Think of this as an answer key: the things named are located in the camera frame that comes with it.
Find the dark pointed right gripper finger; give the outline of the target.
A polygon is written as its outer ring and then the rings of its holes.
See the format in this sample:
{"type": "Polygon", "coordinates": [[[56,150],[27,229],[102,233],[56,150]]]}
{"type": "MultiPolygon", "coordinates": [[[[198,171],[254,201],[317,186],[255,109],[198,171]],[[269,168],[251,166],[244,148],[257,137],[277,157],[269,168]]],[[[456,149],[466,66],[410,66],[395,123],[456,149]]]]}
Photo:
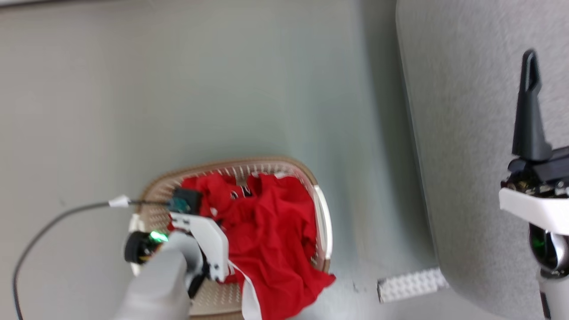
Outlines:
{"type": "Polygon", "coordinates": [[[538,95],[542,88],[538,57],[528,49],[522,57],[512,154],[525,161],[543,162],[553,154],[546,140],[538,95]]]}

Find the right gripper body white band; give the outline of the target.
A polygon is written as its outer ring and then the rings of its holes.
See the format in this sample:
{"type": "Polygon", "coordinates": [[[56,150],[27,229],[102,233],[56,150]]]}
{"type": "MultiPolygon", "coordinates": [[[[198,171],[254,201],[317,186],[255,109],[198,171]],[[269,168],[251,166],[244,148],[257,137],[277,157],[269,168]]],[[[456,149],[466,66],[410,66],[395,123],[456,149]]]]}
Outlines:
{"type": "Polygon", "coordinates": [[[568,148],[543,162],[516,158],[501,182],[500,209],[551,233],[568,235],[568,148]]]}

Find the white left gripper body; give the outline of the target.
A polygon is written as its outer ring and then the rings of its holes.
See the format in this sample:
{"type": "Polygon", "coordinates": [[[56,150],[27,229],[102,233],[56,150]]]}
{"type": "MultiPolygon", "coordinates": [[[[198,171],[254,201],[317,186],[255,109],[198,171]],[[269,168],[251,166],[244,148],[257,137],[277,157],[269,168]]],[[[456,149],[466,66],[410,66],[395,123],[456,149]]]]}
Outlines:
{"type": "Polygon", "coordinates": [[[198,242],[210,265],[210,278],[225,282],[229,275],[229,241],[218,224],[209,217],[189,213],[169,213],[172,226],[190,233],[198,242]]]}

